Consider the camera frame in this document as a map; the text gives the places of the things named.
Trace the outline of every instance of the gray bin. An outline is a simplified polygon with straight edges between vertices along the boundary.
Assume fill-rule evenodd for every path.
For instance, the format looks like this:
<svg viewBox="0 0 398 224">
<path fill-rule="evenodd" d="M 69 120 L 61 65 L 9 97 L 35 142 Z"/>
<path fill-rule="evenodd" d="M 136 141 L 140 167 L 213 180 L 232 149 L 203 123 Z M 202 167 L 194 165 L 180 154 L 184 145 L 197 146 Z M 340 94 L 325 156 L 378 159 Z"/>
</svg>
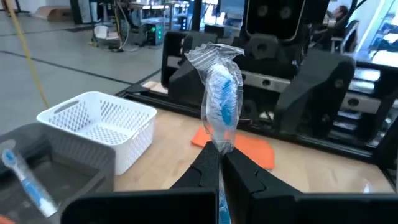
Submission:
<svg viewBox="0 0 398 224">
<path fill-rule="evenodd" d="M 37 180 L 59 204 L 60 214 L 76 198 L 114 189 L 115 151 L 82 138 L 28 124 L 0 136 L 13 139 Z M 33 205 L 14 173 L 0 162 L 0 215 L 17 223 L 50 223 Z"/>
</svg>

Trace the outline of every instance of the person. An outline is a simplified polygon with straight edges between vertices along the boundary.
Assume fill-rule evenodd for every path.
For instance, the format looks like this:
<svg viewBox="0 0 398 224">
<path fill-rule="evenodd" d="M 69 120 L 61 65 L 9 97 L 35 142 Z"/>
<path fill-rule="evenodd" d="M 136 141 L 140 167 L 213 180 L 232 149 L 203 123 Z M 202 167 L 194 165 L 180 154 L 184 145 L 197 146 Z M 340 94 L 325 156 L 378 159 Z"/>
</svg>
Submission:
<svg viewBox="0 0 398 224">
<path fill-rule="evenodd" d="M 339 23 L 345 16 L 348 15 L 348 7 L 341 5 L 338 6 L 333 12 L 327 11 L 326 14 L 329 18 L 336 19 L 336 23 Z M 312 42 L 317 43 L 323 50 L 330 50 L 331 38 L 332 37 L 343 37 L 345 34 L 345 29 L 348 24 L 348 19 L 339 25 L 339 27 L 332 28 L 331 32 L 319 32 L 320 30 L 325 30 L 326 27 L 322 27 L 320 30 L 315 31 L 312 37 Z"/>
<path fill-rule="evenodd" d="M 344 18 L 348 14 L 348 7 L 339 6 L 333 11 L 332 14 L 333 14 L 332 18 L 336 19 L 336 22 L 339 22 L 340 20 L 342 20 L 342 18 Z M 340 28 L 334 29 L 333 36 L 344 36 L 347 24 L 348 24 L 348 19 L 346 19 L 344 23 L 340 25 Z"/>
</svg>

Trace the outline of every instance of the wrapped toothbrush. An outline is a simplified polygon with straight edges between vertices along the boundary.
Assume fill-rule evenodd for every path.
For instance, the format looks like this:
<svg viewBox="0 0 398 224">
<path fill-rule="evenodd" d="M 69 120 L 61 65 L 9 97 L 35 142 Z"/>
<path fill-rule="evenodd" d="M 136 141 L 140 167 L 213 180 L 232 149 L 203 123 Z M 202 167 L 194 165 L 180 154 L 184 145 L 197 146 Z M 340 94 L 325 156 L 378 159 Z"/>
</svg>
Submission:
<svg viewBox="0 0 398 224">
<path fill-rule="evenodd" d="M 243 102 L 241 71 L 232 61 L 244 50 L 223 44 L 203 44 L 186 54 L 205 85 L 201 119 L 220 157 L 233 150 Z M 219 223 L 230 224 L 223 172 L 219 161 Z"/>
<path fill-rule="evenodd" d="M 39 209 L 45 218 L 55 217 L 57 206 L 52 197 L 35 178 L 24 158 L 14 149 L 15 141 L 8 140 L 0 144 L 1 160 L 12 170 L 19 179 L 22 188 L 32 203 Z"/>
</svg>

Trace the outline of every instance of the wooden table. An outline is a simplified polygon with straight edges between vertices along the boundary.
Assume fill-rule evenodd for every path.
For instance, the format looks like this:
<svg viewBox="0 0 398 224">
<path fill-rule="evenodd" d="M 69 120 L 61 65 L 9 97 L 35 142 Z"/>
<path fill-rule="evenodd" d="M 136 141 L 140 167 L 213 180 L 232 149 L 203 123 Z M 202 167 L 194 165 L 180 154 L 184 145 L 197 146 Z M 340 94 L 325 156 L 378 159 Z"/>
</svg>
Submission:
<svg viewBox="0 0 398 224">
<path fill-rule="evenodd" d="M 162 91 L 159 85 L 151 87 Z M 199 155 L 201 149 L 190 144 L 202 126 L 199 119 L 158 109 L 155 123 L 154 142 L 124 175 L 116 177 L 116 190 L 167 189 Z M 275 151 L 271 173 L 302 192 L 393 192 L 377 166 L 239 132 L 268 141 Z"/>
</svg>

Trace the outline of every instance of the white basket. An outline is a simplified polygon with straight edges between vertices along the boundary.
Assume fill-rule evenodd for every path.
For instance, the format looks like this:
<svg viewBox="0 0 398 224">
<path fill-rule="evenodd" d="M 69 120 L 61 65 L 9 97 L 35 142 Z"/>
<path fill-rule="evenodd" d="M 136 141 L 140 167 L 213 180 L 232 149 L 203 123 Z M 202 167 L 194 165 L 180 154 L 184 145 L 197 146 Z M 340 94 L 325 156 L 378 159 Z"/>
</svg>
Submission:
<svg viewBox="0 0 398 224">
<path fill-rule="evenodd" d="M 121 175 L 152 143 L 155 115 L 150 106 L 91 91 L 41 112 L 37 121 L 113 148 Z"/>
</svg>

